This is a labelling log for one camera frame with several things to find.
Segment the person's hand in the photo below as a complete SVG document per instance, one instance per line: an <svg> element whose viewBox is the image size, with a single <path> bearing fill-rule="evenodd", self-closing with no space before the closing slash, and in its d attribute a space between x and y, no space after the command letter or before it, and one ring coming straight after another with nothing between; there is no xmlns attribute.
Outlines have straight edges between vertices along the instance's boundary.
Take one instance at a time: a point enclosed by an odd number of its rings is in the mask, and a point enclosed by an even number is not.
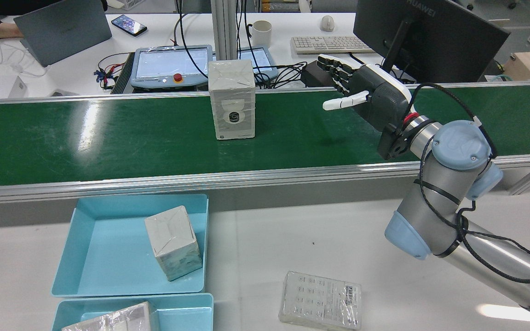
<svg viewBox="0 0 530 331"><path fill-rule="evenodd" d="M22 38L23 34L14 23L0 23L0 39Z"/></svg>

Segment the computer mouse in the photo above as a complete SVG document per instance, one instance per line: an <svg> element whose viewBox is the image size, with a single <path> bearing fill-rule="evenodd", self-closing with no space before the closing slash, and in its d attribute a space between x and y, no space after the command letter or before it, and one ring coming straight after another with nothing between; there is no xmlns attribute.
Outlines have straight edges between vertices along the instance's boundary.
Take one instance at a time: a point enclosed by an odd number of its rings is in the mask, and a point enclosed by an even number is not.
<svg viewBox="0 0 530 331"><path fill-rule="evenodd" d="M330 15L322 17L320 21L320 29L322 31L332 32L334 30L334 18Z"/></svg>

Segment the robotic arm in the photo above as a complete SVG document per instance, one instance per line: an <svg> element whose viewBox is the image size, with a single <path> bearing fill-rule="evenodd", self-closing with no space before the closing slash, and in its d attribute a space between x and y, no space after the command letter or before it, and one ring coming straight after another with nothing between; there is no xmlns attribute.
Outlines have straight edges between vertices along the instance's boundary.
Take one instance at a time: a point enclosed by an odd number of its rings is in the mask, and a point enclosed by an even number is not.
<svg viewBox="0 0 530 331"><path fill-rule="evenodd" d="M381 132L377 151L384 159L408 151L421 159L416 185L394 212L386 238L420 260L430 253L443 258L530 311L530 251L463 216L502 179L478 118L442 125L419 115L408 89L376 65L355 69L328 55L317 64L345 94L323 109L353 107ZM458 211L464 197L472 208Z"/></svg>

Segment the white mug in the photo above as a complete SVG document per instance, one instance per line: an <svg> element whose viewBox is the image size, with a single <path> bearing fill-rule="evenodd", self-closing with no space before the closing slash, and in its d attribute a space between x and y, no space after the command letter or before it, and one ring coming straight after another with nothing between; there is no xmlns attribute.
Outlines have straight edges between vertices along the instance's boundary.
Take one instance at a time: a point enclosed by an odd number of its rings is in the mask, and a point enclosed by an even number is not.
<svg viewBox="0 0 530 331"><path fill-rule="evenodd" d="M251 37L251 46L271 46L271 23L268 21L254 21L248 25L247 31Z"/></svg>

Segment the plastic tray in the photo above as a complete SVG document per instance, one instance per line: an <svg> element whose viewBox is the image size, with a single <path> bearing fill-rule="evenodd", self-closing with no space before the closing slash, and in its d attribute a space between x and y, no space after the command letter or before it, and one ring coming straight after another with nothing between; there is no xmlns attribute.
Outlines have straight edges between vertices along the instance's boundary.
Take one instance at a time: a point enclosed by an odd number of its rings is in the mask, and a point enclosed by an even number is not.
<svg viewBox="0 0 530 331"><path fill-rule="evenodd" d="M184 205L203 268L168 281L150 246L144 219ZM204 291L208 197L203 194L113 195L79 199L51 293L57 297L162 295Z"/></svg>
<svg viewBox="0 0 530 331"><path fill-rule="evenodd" d="M148 301L156 309L160 331L211 331L214 298L210 293L68 299L57 306L52 331Z"/></svg>

